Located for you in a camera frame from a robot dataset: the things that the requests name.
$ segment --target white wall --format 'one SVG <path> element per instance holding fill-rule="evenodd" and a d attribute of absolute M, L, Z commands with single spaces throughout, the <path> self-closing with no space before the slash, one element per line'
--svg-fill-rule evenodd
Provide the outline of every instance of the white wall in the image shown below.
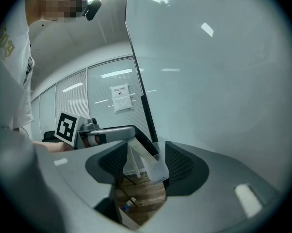
<path fill-rule="evenodd" d="M 39 77 L 40 84 L 32 93 L 32 100 L 51 85 L 80 69 L 109 59 L 132 55 L 132 49 L 128 41 L 106 45 L 99 49 L 89 49 L 92 49 L 91 41 L 78 48 L 77 52 L 67 52 L 65 55 L 52 60 L 43 69 L 43 74 Z"/>
<path fill-rule="evenodd" d="M 145 89 L 157 90 L 147 97 L 159 140 L 234 157 L 285 190 L 292 34 L 279 8 L 270 0 L 128 0 L 126 22 Z"/>

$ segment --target glass wall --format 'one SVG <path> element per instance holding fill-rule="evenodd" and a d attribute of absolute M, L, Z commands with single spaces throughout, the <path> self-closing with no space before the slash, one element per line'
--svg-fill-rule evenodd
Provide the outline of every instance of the glass wall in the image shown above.
<path fill-rule="evenodd" d="M 133 108 L 115 112 L 111 87 L 124 84 L 128 85 Z M 133 124 L 151 139 L 141 101 L 141 87 L 132 58 L 108 62 L 88 69 L 87 86 L 90 117 L 94 117 L 100 127 Z M 135 151 L 133 156 L 138 168 L 143 168 L 141 158 Z M 125 171 L 130 170 L 133 170 L 133 167 L 128 156 Z"/>
<path fill-rule="evenodd" d="M 128 85 L 132 108 L 115 112 L 111 87 L 125 84 Z M 131 57 L 81 70 L 58 81 L 32 102 L 33 140 L 41 141 L 45 132 L 55 130 L 61 110 L 82 117 L 94 117 L 101 128 L 133 124 L 151 139 L 141 95 L 134 60 Z M 138 168 L 144 168 L 140 156 L 135 151 L 133 157 Z M 132 159 L 128 155 L 124 172 L 130 173 L 133 170 Z"/>

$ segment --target person's arm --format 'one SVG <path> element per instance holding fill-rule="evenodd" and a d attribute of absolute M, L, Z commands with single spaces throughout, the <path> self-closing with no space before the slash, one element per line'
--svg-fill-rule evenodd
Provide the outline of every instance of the person's arm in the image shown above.
<path fill-rule="evenodd" d="M 68 145 L 65 142 L 37 142 L 37 141 L 33 141 L 33 143 L 45 146 L 50 153 L 73 150 L 73 147 L 71 145 Z"/>

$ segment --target white t-shirt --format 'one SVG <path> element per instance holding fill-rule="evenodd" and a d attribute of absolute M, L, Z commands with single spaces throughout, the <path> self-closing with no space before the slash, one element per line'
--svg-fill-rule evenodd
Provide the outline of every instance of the white t-shirt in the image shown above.
<path fill-rule="evenodd" d="M 25 15 L 25 0 L 19 0 L 0 27 L 0 60 L 17 83 L 23 87 L 11 128 L 20 128 L 33 121 L 31 78 L 34 61 L 30 55 L 29 26 Z"/>

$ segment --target printed notice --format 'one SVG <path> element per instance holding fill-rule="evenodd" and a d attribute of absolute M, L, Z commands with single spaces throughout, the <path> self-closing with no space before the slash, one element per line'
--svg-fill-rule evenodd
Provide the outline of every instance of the printed notice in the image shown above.
<path fill-rule="evenodd" d="M 120 98 L 113 99 L 114 102 L 114 109 L 116 111 L 125 110 L 128 108 L 132 108 L 131 97 L 125 96 Z"/>
<path fill-rule="evenodd" d="M 112 98 L 123 98 L 125 96 L 129 96 L 129 88 L 128 88 L 128 84 L 124 84 L 124 85 L 118 85 L 118 86 L 112 86 L 111 87 L 112 90 Z"/>

